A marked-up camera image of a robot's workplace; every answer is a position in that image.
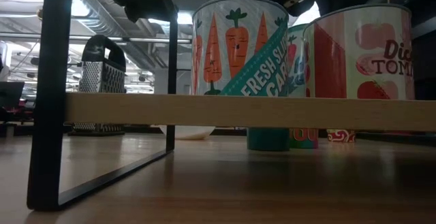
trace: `black metal leg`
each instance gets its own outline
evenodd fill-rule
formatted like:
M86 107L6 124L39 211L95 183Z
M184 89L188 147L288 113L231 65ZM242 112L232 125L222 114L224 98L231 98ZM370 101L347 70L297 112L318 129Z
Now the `black metal leg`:
M178 25L177 18L171 21L170 24L170 57L168 60L168 94L176 93L177 86L177 34ZM174 150L175 126L168 125L166 127L166 150Z
M63 123L65 120L65 80L72 0L44 0L41 34L40 67L38 70L27 206L33 210L60 210L95 191L128 176L152 162L168 155L174 148L174 126L169 130L172 143L167 150L133 162L121 169L90 180L59 194ZM171 46L177 46L177 26L174 36L171 24ZM170 55L169 91L175 93L176 52Z
M58 206L72 0L44 0L27 206Z

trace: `carrot print canister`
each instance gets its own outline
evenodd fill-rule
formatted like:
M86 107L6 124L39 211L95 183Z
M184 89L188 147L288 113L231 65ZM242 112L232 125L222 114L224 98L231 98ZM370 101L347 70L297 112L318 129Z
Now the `carrot print canister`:
M306 25L297 25L287 30L288 44L287 61L289 73L287 76L287 87L289 97L306 97L308 89L306 83L311 78L311 68L307 65L304 56L304 41L302 37ZM317 148L318 130L317 129L290 129L291 148Z
M286 97L287 22L268 0L204 4L193 15L192 93ZM289 130L249 128L247 141L253 150L289 150Z
M405 7L376 4L313 21L303 34L314 77L307 84L311 96L414 99L410 19ZM335 142L355 138L354 131L340 129L330 130L330 136Z

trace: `orange carrot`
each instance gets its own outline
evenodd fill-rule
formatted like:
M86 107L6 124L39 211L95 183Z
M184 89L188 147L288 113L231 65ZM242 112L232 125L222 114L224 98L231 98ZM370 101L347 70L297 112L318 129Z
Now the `orange carrot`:
M266 30L265 13L262 13L262 19L260 20L258 39L256 41L256 48L254 54L257 53L268 41L268 32Z
M215 15L212 17L211 29L209 30L209 39L206 47L206 58L204 60L204 81L210 82L211 90L206 95L217 95L221 91L215 90L213 82L221 79L221 57L219 55L218 30Z
M247 13L241 13L240 8L236 11L230 10L230 14L225 16L234 21L234 27L225 33L227 44L227 54L229 56L230 76L233 78L244 66L247 57L249 34L244 27L239 27L239 19L245 18Z
M202 25L200 20L197 20L196 29L199 29ZM203 51L203 39L201 35L196 34L193 39L193 94L197 92L198 85L198 69L200 68L200 61L202 58Z

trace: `teal banner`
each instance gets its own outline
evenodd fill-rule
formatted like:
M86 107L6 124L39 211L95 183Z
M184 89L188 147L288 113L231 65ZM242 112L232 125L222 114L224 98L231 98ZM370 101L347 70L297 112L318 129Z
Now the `teal banner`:
M224 87L220 95L286 97L287 22Z

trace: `wooden floor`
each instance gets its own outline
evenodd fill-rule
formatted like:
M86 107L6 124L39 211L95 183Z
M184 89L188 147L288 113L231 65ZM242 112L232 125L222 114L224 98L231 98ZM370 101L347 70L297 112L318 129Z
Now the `wooden floor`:
M261 153L245 138L174 154L63 212L26 209L31 138L0 141L0 223L435 223L436 148L360 140ZM61 190L164 147L162 135L65 137Z

